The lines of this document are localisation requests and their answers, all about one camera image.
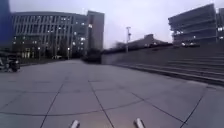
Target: stone tile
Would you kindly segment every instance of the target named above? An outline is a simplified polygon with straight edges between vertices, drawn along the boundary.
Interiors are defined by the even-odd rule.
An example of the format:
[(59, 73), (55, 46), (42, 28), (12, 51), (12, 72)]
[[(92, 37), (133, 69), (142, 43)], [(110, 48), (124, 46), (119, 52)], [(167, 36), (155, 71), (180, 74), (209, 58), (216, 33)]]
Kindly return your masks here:
[(32, 82), (1, 82), (0, 92), (25, 92), (32, 87)]
[(221, 128), (224, 126), (223, 117), (223, 91), (208, 89), (187, 123), (198, 128)]
[(193, 104), (191, 102), (187, 102), (179, 96), (168, 92), (152, 97), (147, 100), (147, 102), (152, 103), (183, 122), (187, 119), (196, 106), (196, 103)]
[(1, 112), (44, 115), (47, 114), (55, 95), (52, 93), (26, 93), (3, 108)]
[(192, 127), (192, 126), (189, 126), (189, 125), (185, 124), (185, 125), (182, 126), (181, 128), (197, 128), (197, 127)]
[(133, 121), (137, 118), (143, 120), (146, 128), (179, 128), (182, 124), (143, 102), (106, 112), (115, 128), (134, 128)]
[(88, 92), (92, 91), (90, 84), (66, 83), (60, 92)]
[(103, 112), (93, 112), (74, 116), (48, 116), (43, 128), (69, 128), (74, 120), (81, 128), (112, 128)]
[(12, 100), (20, 96), (22, 93), (18, 92), (0, 92), (0, 109)]
[(35, 83), (28, 92), (54, 92), (57, 93), (62, 83)]
[(107, 89), (117, 89), (119, 86), (113, 82), (91, 82), (94, 90), (107, 90)]
[(40, 128), (44, 116), (23, 116), (0, 114), (1, 128)]
[(101, 108), (93, 92), (60, 93), (49, 114), (76, 114), (98, 110), (101, 110)]
[(177, 95), (186, 102), (196, 104), (198, 100), (201, 98), (204, 89), (205, 86), (183, 83), (177, 86), (177, 88), (173, 88), (172, 90), (170, 90), (170, 93)]
[(124, 90), (97, 91), (96, 95), (104, 109), (115, 108), (141, 100)]
[(171, 90), (172, 88), (174, 87), (155, 83), (149, 86), (130, 87), (128, 90), (143, 99), (147, 99), (156, 95), (160, 95), (166, 91)]

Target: person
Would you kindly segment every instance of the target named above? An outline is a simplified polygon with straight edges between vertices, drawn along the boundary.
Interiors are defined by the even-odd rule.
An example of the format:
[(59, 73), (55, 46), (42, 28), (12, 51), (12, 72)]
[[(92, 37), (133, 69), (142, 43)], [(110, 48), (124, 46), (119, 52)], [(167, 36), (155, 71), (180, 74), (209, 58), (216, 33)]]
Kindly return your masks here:
[(0, 57), (0, 66), (3, 66), (2, 57)]
[(9, 68), (8, 62), (9, 62), (8, 57), (0, 56), (0, 67), (3, 67), (6, 71), (8, 71)]

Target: stair step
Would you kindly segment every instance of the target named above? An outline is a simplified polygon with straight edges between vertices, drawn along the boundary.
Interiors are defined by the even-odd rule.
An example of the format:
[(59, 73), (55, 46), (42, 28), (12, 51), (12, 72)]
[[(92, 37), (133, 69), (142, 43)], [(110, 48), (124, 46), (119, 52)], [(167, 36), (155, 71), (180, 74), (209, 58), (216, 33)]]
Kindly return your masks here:
[(213, 67), (213, 66), (203, 66), (203, 65), (188, 65), (188, 64), (167, 64), (165, 66), (170, 67), (177, 67), (177, 68), (186, 68), (186, 69), (197, 69), (197, 70), (204, 70), (204, 71), (211, 71), (211, 72), (219, 72), (224, 73), (224, 67)]
[(182, 59), (179, 61), (185, 61), (185, 62), (216, 62), (216, 63), (224, 63), (223, 59), (207, 59), (207, 58), (200, 58), (200, 59)]
[(175, 71), (166, 71), (166, 70), (155, 69), (155, 68), (146, 68), (146, 67), (134, 66), (134, 65), (130, 65), (130, 64), (129, 65), (116, 64), (116, 66), (126, 67), (126, 68), (130, 68), (130, 69), (136, 69), (136, 70), (146, 71), (146, 72), (151, 72), (151, 73), (158, 73), (158, 74), (172, 76), (172, 77), (178, 77), (178, 78), (182, 78), (182, 79), (196, 80), (196, 81), (206, 82), (206, 83), (215, 84), (215, 85), (219, 85), (219, 86), (224, 86), (223, 79), (218, 79), (218, 78), (213, 78), (213, 77), (192, 75), (192, 74), (180, 73), (180, 72), (175, 72)]
[(192, 69), (186, 69), (186, 68), (177, 68), (177, 67), (169, 67), (169, 66), (154, 66), (154, 65), (145, 65), (145, 64), (132, 64), (132, 65), (224, 79), (224, 73), (211, 72), (211, 71), (205, 71), (205, 70), (192, 70)]
[(224, 64), (220, 63), (202, 63), (202, 62), (184, 62), (184, 61), (169, 61), (168, 64), (175, 63), (175, 64), (188, 64), (188, 65), (205, 65), (205, 66), (214, 66), (214, 67), (224, 67)]

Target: building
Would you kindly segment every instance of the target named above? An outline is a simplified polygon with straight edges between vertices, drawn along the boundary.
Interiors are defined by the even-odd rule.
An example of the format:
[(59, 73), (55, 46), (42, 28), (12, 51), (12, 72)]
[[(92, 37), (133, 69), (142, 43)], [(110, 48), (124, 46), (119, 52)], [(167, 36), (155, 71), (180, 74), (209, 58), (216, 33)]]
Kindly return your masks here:
[(169, 18), (173, 43), (186, 45), (217, 42), (217, 16), (214, 4)]
[(24, 58), (82, 56), (92, 46), (102, 50), (104, 14), (62, 12), (13, 13), (13, 50)]
[(224, 42), (224, 8), (219, 9), (217, 14), (217, 25), (218, 25), (218, 39), (220, 42)]
[(153, 34), (146, 35), (143, 39), (135, 40), (133, 42), (128, 43), (129, 49), (136, 48), (144, 48), (149, 47), (151, 45), (165, 44), (167, 42), (160, 41), (155, 39)]
[(88, 11), (88, 47), (89, 49), (103, 50), (104, 14)]
[(8, 0), (0, 2), (0, 48), (9, 49), (13, 38), (13, 25)]

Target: staircase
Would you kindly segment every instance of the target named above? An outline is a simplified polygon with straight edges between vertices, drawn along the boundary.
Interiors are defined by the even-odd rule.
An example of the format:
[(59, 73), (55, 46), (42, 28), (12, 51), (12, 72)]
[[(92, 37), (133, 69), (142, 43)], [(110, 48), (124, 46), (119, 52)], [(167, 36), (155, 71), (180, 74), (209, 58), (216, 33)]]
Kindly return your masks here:
[(210, 48), (205, 46), (196, 49), (168, 50), (169, 53), (161, 51), (158, 54), (148, 55), (149, 58), (164, 58), (160, 61), (155, 61), (155, 59), (125, 61), (123, 59), (124, 61), (119, 61), (116, 65), (224, 86), (223, 45), (212, 46)]

